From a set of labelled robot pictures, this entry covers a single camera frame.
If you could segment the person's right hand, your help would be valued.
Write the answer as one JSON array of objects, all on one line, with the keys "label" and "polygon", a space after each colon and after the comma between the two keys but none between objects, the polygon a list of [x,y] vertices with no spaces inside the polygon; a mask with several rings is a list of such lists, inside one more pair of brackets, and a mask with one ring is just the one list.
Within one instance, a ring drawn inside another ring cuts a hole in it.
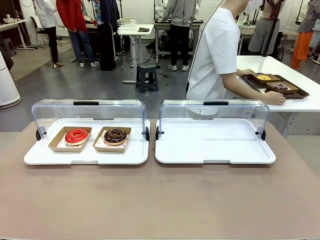
[{"label": "person's right hand", "polygon": [[286,102],[284,95],[279,92],[270,91],[266,94],[266,97],[269,105],[280,106]]}]

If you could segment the dark sprinkled donut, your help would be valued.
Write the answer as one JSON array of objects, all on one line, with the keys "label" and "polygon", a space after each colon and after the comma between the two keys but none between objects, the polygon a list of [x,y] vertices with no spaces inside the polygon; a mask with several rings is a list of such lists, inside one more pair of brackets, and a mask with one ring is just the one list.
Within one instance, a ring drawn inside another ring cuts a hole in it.
[{"label": "dark sprinkled donut", "polygon": [[[276,90],[276,89],[272,88],[273,84],[284,84],[284,85],[287,85],[289,87],[289,89],[288,90]],[[268,83],[266,83],[266,87],[271,91],[274,91],[274,92],[277,92],[277,93],[281,93],[283,95],[294,94],[299,89],[298,87],[296,87],[296,86],[294,86],[291,83],[286,82],[286,81],[268,82]]]}]

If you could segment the dark brown serving tray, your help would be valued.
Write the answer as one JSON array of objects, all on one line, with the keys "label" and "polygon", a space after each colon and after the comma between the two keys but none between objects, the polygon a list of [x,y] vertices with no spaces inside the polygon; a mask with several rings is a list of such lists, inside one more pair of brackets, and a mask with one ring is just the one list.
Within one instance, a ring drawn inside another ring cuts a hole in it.
[{"label": "dark brown serving tray", "polygon": [[[280,75],[274,75],[276,77],[278,77],[280,79],[280,82],[289,82],[290,84],[294,85],[293,83],[291,83],[289,80],[283,78]],[[260,92],[260,93],[268,93],[271,92],[272,90],[269,90],[267,88],[267,84],[260,84],[258,82],[256,82],[253,78],[253,75],[246,75],[244,77],[245,82],[252,87],[254,90]],[[283,96],[287,99],[287,100],[299,100],[299,99],[304,99],[306,97],[309,96],[309,93],[307,93],[306,91],[304,91],[302,88],[294,85],[295,87],[298,88],[298,91],[292,94],[283,94]]]}]

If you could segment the person's right forearm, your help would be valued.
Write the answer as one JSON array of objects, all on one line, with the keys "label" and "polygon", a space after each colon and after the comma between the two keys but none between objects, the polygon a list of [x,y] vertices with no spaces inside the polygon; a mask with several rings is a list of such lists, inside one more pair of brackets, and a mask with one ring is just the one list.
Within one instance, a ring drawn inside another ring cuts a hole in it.
[{"label": "person's right forearm", "polygon": [[235,87],[236,94],[242,98],[245,99],[254,99],[254,100],[260,100],[264,102],[265,104],[269,103],[269,97],[266,93],[258,92],[252,88],[250,88],[248,85],[246,85],[244,82],[240,81],[237,86]]}]

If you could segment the person in white t-shirt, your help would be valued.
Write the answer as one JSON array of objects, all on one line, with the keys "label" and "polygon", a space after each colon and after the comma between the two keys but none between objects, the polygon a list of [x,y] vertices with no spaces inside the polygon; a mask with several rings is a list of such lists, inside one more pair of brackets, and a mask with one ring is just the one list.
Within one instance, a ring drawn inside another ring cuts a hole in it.
[{"label": "person in white t-shirt", "polygon": [[235,16],[246,9],[250,0],[223,0],[207,20],[193,57],[185,99],[222,100],[226,89],[222,76],[237,72],[240,29]]}]

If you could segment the person in orange trousers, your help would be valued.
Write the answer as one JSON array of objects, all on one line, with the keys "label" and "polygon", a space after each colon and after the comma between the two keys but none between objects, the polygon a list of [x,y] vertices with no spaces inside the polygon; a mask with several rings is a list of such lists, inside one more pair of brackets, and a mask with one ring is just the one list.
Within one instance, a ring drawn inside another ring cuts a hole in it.
[{"label": "person in orange trousers", "polygon": [[291,68],[302,74],[310,48],[316,48],[320,41],[320,0],[309,2],[297,33]]}]

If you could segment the chocolate glazed donut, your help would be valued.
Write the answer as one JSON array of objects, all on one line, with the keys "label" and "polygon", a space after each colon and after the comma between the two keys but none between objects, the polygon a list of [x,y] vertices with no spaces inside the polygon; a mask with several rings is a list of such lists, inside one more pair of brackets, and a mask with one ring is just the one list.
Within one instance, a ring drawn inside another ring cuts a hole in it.
[{"label": "chocolate glazed donut", "polygon": [[106,130],[103,136],[104,142],[111,146],[118,146],[125,142],[127,133],[121,128],[113,128]]}]

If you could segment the red glazed donut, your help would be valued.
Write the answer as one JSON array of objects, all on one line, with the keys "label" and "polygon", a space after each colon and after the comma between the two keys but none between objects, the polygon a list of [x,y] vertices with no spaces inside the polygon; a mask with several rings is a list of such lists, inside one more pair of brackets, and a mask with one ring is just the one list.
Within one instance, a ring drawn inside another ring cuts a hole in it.
[{"label": "red glazed donut", "polygon": [[78,146],[85,142],[88,137],[88,131],[82,128],[76,128],[66,133],[64,140],[69,146]]},{"label": "red glazed donut", "polygon": [[[73,129],[85,129],[86,131],[88,131],[88,137],[87,137],[86,141],[83,143],[83,145],[81,147],[77,147],[77,148],[71,148],[71,147],[58,148],[57,145],[61,141],[61,139],[64,137],[64,135]],[[49,143],[48,147],[54,152],[81,153],[82,150],[84,149],[84,147],[86,146],[86,144],[91,136],[91,133],[92,133],[91,127],[65,126],[56,134],[56,136]]]}]

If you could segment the person in white coat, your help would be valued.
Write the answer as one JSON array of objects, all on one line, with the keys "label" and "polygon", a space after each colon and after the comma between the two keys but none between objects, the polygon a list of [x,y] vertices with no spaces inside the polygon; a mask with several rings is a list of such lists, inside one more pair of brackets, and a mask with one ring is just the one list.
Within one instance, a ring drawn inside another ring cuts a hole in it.
[{"label": "person in white coat", "polygon": [[51,0],[33,0],[37,16],[42,28],[48,35],[48,45],[50,47],[51,60],[53,68],[59,68],[62,64],[59,62],[58,44],[56,39],[58,22],[55,16],[56,7]]}]

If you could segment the clear display lid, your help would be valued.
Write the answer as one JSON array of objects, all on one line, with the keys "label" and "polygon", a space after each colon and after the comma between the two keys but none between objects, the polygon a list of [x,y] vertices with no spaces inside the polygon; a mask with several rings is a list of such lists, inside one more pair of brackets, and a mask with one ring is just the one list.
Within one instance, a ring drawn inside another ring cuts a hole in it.
[{"label": "clear display lid", "polygon": [[214,121],[247,120],[253,125],[252,132],[261,140],[266,139],[266,123],[270,108],[260,100],[225,99],[225,100],[173,100],[165,99],[159,107],[159,119],[155,139],[159,140],[167,134],[165,120]]},{"label": "clear display lid", "polygon": [[145,104],[137,99],[43,99],[34,103],[31,114],[36,124],[35,137],[39,141],[48,135],[46,120],[89,119],[94,121],[138,120],[141,134],[150,140]]}]

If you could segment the black stand pole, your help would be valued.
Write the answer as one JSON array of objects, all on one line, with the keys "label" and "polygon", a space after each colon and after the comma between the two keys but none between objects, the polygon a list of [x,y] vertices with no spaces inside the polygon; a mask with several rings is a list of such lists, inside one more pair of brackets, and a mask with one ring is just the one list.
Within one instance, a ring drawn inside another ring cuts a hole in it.
[{"label": "black stand pole", "polygon": [[274,30],[275,30],[275,27],[276,27],[277,22],[278,22],[278,16],[279,16],[279,13],[280,13],[280,10],[281,10],[281,6],[282,6],[282,3],[284,1],[285,0],[279,0],[278,1],[278,6],[277,6],[277,9],[276,9],[276,11],[274,13],[274,17],[272,19],[272,25],[271,25],[271,27],[269,29],[268,38],[267,38],[265,47],[263,49],[263,52],[261,53],[261,55],[263,57],[266,57],[268,55],[268,49],[269,49],[269,46],[270,46],[270,42],[272,40],[272,37],[273,37],[273,34],[274,34]]}]

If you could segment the white display tray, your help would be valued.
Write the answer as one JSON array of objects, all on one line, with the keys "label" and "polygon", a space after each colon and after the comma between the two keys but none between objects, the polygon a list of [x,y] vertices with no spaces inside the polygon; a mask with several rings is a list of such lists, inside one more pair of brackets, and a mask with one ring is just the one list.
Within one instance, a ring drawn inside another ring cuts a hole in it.
[{"label": "white display tray", "polygon": [[[149,142],[143,136],[141,118],[115,118],[96,120],[92,118],[41,119],[40,129],[46,130],[24,156],[27,165],[139,165],[148,158]],[[64,127],[91,128],[91,134],[81,152],[55,152],[49,144]],[[131,128],[128,144],[123,153],[97,151],[94,142],[103,127]]]},{"label": "white display tray", "polygon": [[163,164],[270,165],[264,123],[243,118],[163,118],[156,122],[155,158]]}]

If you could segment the white height-adjustable desk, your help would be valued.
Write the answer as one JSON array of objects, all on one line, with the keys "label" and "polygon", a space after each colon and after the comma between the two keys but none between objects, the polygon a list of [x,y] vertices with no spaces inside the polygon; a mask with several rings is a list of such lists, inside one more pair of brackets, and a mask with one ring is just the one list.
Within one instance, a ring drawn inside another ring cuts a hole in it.
[{"label": "white height-adjustable desk", "polygon": [[131,59],[133,64],[133,75],[131,80],[123,80],[123,84],[135,84],[136,75],[137,75],[137,56],[136,56],[136,47],[138,46],[139,50],[139,63],[143,62],[142,57],[142,36],[149,36],[154,28],[154,24],[136,24],[135,29],[119,27],[117,33],[119,36],[129,36],[130,37],[130,50],[131,50]]}]

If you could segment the black chair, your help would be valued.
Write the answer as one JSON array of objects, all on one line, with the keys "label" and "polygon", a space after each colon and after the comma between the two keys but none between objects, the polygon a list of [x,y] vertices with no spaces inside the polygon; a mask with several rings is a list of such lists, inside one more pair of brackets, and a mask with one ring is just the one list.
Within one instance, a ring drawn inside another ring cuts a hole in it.
[{"label": "black chair", "polygon": [[48,44],[47,34],[44,28],[38,27],[38,24],[33,16],[30,17],[35,31],[36,47],[45,49]]}]

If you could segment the white air purifier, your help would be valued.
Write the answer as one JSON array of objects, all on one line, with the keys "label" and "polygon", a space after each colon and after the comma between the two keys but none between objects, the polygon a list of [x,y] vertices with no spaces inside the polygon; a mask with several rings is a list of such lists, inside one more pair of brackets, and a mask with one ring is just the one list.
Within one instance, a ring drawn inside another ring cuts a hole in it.
[{"label": "white air purifier", "polygon": [[21,102],[20,94],[0,52],[0,110]]}]

